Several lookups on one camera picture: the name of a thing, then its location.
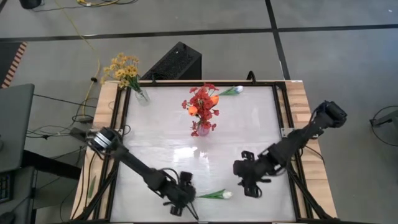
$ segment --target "keyboard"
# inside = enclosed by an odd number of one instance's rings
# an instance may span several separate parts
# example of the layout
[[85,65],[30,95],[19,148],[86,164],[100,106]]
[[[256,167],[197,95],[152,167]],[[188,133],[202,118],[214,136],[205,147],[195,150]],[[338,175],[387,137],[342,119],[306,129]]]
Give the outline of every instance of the keyboard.
[[11,184],[12,184],[11,173],[7,172],[0,174],[0,204],[8,202],[12,199]]

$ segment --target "pink vase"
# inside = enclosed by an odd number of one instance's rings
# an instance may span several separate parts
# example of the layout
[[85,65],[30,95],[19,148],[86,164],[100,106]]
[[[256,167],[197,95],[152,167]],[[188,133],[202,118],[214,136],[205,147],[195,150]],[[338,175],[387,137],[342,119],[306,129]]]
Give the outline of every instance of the pink vase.
[[199,127],[198,127],[198,134],[199,134],[199,136],[206,136],[206,135],[209,134],[209,132],[210,132],[210,128],[209,128],[209,129],[206,129],[206,128],[204,128],[202,125],[199,125]]

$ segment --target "flower vase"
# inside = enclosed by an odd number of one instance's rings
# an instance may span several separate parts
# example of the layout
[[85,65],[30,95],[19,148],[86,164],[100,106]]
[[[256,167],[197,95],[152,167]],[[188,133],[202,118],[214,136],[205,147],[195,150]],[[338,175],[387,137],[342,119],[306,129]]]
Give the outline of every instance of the flower vase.
[[206,129],[202,125],[199,125],[199,127],[198,127],[198,135],[199,136],[206,136],[209,134],[209,132],[210,132],[210,128]]
[[141,106],[149,105],[150,98],[146,90],[140,89],[140,91],[136,91],[136,98]]

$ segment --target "black speaker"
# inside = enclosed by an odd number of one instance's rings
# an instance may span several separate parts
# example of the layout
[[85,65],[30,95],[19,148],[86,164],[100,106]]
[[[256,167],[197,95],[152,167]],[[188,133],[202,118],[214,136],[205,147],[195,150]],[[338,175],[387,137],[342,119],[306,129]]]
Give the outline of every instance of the black speaker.
[[201,53],[178,42],[141,79],[201,80]]
[[24,9],[33,9],[42,3],[42,0],[19,0]]

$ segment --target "white table surface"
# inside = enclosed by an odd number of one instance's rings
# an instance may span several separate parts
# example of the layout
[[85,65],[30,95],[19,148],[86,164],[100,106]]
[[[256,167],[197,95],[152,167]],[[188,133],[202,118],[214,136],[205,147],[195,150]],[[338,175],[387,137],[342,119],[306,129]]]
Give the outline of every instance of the white table surface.
[[[226,189],[228,200],[197,198],[195,209],[202,222],[294,221],[294,209],[287,174],[272,177],[270,184],[258,184],[262,198],[244,196],[233,163],[242,151],[256,155],[280,140],[272,88],[244,87],[238,96],[221,96],[215,109],[219,116],[214,131],[205,137],[191,137],[197,118],[182,109],[183,100],[193,96],[189,87],[147,87],[149,106],[130,97],[126,124],[131,132],[124,145],[149,167],[170,167],[193,174],[197,195]],[[170,214],[170,206],[144,183],[142,177],[121,164],[113,201],[112,222],[194,222],[187,209],[181,217]]]

